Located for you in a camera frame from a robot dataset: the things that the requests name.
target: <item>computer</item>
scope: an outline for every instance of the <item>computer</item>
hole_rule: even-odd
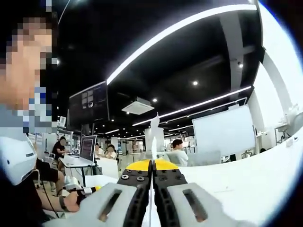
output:
[[[96,141],[97,135],[82,137],[80,156],[64,156],[64,159],[62,161],[64,166],[67,168],[93,166],[95,164],[94,159]]]

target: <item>black ceiling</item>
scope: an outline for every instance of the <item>black ceiling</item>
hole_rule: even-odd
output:
[[[55,7],[60,15],[67,0],[58,2]],[[70,95],[106,80],[129,55],[165,28],[206,9],[230,5],[232,1],[202,2],[71,0],[59,25],[60,64],[55,72],[60,79],[58,115],[66,116]],[[240,89],[252,85],[257,73],[262,37],[260,19],[257,11],[227,14],[236,15],[241,27],[244,67]],[[232,89],[230,61],[219,16],[201,19],[170,34],[135,59],[109,84],[109,113],[115,121],[97,122],[97,132],[120,129],[112,135],[137,136],[149,124],[132,125],[154,117],[157,112],[166,114],[229,93]],[[198,85],[193,86],[193,81],[198,81]],[[249,97],[251,92],[252,89],[246,90],[239,96],[168,116],[161,120],[164,122],[161,126],[168,133],[177,125],[190,125],[191,119],[226,110],[228,106],[165,122]],[[137,96],[149,101],[157,98],[158,102],[152,104],[155,109],[140,116],[121,111]]]

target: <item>seated person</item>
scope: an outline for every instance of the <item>seated person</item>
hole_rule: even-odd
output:
[[[114,145],[109,144],[109,146],[107,147],[107,151],[105,152],[105,157],[116,160],[117,152],[115,150]]]
[[[187,166],[188,156],[185,151],[182,150],[182,143],[182,140],[174,140],[172,142],[172,152],[177,154],[181,166]]]
[[[56,184],[57,195],[61,195],[62,188],[64,187],[64,175],[61,171],[52,169],[47,162],[43,162],[37,158],[36,161],[36,169],[39,170],[40,180],[42,181],[51,181]],[[33,178],[35,180],[38,179],[38,172],[32,173]]]
[[[99,158],[99,157],[105,157],[104,150],[101,147],[99,147],[98,143],[96,143],[96,145],[95,145],[95,158]]]
[[[53,146],[53,154],[55,154],[55,160],[58,163],[58,170],[61,170],[64,165],[63,163],[59,160],[59,158],[64,158],[64,154],[67,153],[65,151],[65,145],[66,145],[66,138],[64,136],[61,136],[58,142],[55,143]]]

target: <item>bracelet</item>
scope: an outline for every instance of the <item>bracelet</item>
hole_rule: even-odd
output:
[[[64,211],[66,211],[66,212],[68,212],[69,210],[67,209],[67,207],[66,207],[66,205],[65,205],[65,203],[64,203],[64,196],[60,196],[59,197],[59,203],[60,203],[60,206],[61,206],[61,208],[64,210]]]

